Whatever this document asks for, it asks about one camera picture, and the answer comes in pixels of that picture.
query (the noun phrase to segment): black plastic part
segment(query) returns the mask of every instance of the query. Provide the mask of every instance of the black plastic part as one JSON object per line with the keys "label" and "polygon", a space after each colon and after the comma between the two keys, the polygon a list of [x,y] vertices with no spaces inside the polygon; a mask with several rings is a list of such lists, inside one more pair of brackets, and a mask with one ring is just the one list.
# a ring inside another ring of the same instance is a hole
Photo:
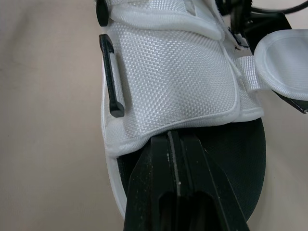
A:
{"label": "black plastic part", "polygon": [[[193,133],[198,137],[203,148],[227,175],[247,221],[257,205],[265,175],[266,145],[262,120],[183,128],[178,132]],[[126,194],[130,175],[143,150],[117,158]]]}
{"label": "black plastic part", "polygon": [[124,231],[248,231],[229,179],[194,133],[145,145],[130,176]]}
{"label": "black plastic part", "polygon": [[100,26],[107,26],[109,11],[106,0],[96,0],[96,16]]}
{"label": "black plastic part", "polygon": [[246,18],[245,25],[240,32],[246,38],[251,52],[254,53],[257,44],[266,35],[278,30],[289,29],[292,28],[283,13],[253,13],[249,18]]}
{"label": "black plastic part", "polygon": [[115,51],[108,35],[106,34],[100,35],[99,39],[100,39],[100,47],[103,52],[103,62],[104,62],[106,82],[109,94],[110,114],[115,118],[123,117],[124,107],[120,102],[117,101],[116,98],[115,82],[112,74],[111,60],[110,60],[110,53],[114,53]]}

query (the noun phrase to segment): white woven strap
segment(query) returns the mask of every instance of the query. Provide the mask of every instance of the white woven strap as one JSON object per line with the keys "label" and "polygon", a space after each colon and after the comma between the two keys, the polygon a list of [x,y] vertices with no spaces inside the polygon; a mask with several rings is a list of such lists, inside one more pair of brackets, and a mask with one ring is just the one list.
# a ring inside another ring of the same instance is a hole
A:
{"label": "white woven strap", "polygon": [[248,92],[256,90],[270,90],[255,70],[255,60],[253,56],[244,56],[235,61],[236,66],[242,73],[245,88]]}

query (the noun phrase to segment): beige fabric surface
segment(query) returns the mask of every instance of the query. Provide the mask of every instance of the beige fabric surface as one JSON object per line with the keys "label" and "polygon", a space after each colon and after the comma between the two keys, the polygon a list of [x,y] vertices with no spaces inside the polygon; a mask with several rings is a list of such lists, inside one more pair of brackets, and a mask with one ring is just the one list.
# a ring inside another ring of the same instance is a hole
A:
{"label": "beige fabric surface", "polygon": [[[288,19],[308,28],[307,9]],[[91,0],[0,0],[0,231],[123,230],[100,128],[100,32]],[[267,171],[249,226],[307,230],[308,115],[261,100]]]}

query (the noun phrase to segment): padded strap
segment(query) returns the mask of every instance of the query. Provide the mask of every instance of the padded strap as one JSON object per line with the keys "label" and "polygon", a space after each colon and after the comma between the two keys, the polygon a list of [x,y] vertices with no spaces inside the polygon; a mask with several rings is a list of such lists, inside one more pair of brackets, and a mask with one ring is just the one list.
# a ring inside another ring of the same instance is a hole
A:
{"label": "padded strap", "polygon": [[264,37],[254,56],[238,58],[248,92],[273,90],[308,101],[308,30],[281,30]]}

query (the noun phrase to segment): white mesh fabric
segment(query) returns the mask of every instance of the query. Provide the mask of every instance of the white mesh fabric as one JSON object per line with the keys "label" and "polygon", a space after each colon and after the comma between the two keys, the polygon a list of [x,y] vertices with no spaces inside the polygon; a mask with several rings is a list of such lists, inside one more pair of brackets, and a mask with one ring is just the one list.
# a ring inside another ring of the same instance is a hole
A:
{"label": "white mesh fabric", "polygon": [[122,155],[172,128],[215,126],[239,115],[236,79],[219,42],[186,31],[139,30],[112,23],[126,105],[123,118],[109,114],[104,89],[106,152]]}
{"label": "white mesh fabric", "polygon": [[207,10],[203,17],[192,15],[186,9],[191,2],[184,0],[152,0],[110,6],[110,18],[130,27],[146,30],[184,30],[223,40],[224,33]]}

